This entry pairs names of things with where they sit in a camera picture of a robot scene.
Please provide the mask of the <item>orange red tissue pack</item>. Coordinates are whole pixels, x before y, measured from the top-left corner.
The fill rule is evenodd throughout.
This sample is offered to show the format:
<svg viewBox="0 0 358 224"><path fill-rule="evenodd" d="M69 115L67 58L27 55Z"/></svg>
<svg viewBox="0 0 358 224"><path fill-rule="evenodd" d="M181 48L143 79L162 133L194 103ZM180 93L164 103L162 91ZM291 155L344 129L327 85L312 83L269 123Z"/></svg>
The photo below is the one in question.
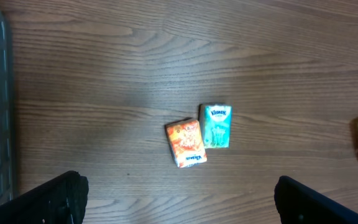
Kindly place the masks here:
<svg viewBox="0 0 358 224"><path fill-rule="evenodd" d="M191 167L207 161L200 123L186 119L165 126L168 143L178 168Z"/></svg>

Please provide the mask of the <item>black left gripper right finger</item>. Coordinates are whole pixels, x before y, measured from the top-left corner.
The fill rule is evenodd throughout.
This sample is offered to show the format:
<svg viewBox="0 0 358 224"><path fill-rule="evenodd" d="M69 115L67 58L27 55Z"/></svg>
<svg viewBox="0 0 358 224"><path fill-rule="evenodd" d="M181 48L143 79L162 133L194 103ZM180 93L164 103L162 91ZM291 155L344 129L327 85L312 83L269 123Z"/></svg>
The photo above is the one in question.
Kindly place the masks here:
<svg viewBox="0 0 358 224"><path fill-rule="evenodd" d="M286 175L275 186L274 201L282 224L358 224L358 213Z"/></svg>

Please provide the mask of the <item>teal Kleenex tissue pack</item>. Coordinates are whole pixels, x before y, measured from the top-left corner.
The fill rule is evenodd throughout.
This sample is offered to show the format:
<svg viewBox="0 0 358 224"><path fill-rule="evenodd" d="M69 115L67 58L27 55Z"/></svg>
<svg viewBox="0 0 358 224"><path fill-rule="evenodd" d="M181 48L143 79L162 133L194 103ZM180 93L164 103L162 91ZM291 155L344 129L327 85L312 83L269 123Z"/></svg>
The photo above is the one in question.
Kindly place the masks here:
<svg viewBox="0 0 358 224"><path fill-rule="evenodd" d="M222 104L200 105L199 122L206 149L229 148L232 106Z"/></svg>

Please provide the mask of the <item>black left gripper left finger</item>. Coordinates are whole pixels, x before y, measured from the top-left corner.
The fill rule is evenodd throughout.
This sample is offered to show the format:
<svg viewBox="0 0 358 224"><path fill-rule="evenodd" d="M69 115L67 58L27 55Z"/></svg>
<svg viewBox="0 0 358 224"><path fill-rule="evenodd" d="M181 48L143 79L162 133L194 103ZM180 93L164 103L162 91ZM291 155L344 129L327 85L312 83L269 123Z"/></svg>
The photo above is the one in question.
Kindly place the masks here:
<svg viewBox="0 0 358 224"><path fill-rule="evenodd" d="M70 170L0 205L0 223L82 224L88 192L87 177Z"/></svg>

